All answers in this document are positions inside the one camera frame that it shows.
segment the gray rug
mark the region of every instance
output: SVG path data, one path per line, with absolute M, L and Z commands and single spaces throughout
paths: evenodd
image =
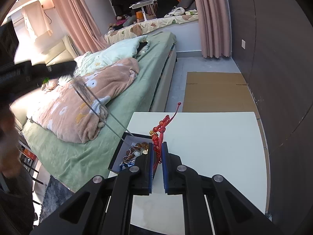
M 60 181 L 50 176 L 50 181 L 43 198 L 39 223 L 66 202 L 73 194 L 74 193 L 67 189 Z

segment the metal screw cap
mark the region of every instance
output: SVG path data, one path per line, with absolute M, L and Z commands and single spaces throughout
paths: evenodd
M 93 177 L 92 181 L 94 183 L 100 183 L 102 181 L 102 177 L 101 176 L 95 176 L 95 177 Z
M 139 167 L 138 166 L 131 166 L 130 168 L 129 168 L 129 171 L 130 172 L 137 172 L 139 170 Z
M 224 180 L 224 178 L 223 178 L 223 176 L 221 176 L 221 175 L 215 175 L 215 176 L 214 176 L 214 180 L 215 180 L 216 182 L 222 182 L 222 181 Z
M 177 170 L 178 171 L 186 171 L 187 167 L 185 165 L 178 165 Z

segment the person's hand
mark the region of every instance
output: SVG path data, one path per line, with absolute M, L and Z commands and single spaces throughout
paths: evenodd
M 19 174 L 21 163 L 18 159 L 18 132 L 9 107 L 0 112 L 0 129 L 0 172 L 7 178 L 15 177 Z

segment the person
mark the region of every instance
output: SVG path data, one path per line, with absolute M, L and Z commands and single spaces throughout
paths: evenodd
M 10 190 L 0 186 L 0 233 L 29 235 L 34 221 L 32 179 L 19 161 L 18 132 L 9 107 L 0 112 L 0 172 Z

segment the green bed sheet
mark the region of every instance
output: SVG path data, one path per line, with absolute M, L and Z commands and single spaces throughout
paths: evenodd
M 136 80 L 107 104 L 125 126 L 135 111 L 149 111 L 166 58 L 176 42 L 176 36 L 170 32 L 149 35 L 149 39 L 148 51 L 138 57 L 140 72 Z M 124 129 L 110 115 L 107 123 L 122 136 Z M 22 133 L 46 170 L 73 191 L 95 175 L 108 177 L 108 166 L 120 140 L 106 126 L 96 139 L 86 144 L 64 142 L 30 121 L 26 122 Z

